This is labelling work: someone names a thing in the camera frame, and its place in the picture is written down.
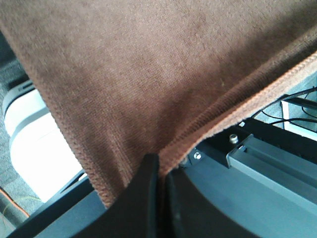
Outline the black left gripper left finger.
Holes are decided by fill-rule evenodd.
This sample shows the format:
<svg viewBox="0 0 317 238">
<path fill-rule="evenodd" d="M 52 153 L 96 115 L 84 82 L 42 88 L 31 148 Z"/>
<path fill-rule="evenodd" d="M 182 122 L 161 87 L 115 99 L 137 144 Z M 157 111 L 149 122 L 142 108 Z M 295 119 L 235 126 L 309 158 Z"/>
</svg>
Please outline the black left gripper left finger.
<svg viewBox="0 0 317 238">
<path fill-rule="evenodd" d="M 105 208 L 80 171 L 10 238 L 155 238 L 159 156 L 144 156 L 116 201 Z"/>
</svg>

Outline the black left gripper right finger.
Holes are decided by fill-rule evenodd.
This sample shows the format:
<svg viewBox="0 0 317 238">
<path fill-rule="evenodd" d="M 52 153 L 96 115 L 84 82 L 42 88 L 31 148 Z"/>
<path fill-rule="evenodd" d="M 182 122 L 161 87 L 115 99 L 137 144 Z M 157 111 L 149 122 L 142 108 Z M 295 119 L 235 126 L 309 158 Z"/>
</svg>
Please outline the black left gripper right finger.
<svg viewBox="0 0 317 238">
<path fill-rule="evenodd" d="M 178 238 L 314 238 L 317 216 L 236 169 L 201 163 L 166 177 Z"/>
</svg>

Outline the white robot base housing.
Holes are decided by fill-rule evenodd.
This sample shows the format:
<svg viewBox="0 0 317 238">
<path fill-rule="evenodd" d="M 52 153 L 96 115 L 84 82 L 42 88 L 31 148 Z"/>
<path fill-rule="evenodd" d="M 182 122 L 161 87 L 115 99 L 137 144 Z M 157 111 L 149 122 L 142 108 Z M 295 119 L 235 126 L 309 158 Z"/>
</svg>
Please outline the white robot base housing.
<svg viewBox="0 0 317 238">
<path fill-rule="evenodd" d="M 11 163 L 45 203 L 82 167 L 31 80 L 9 90 L 2 112 Z"/>
</svg>

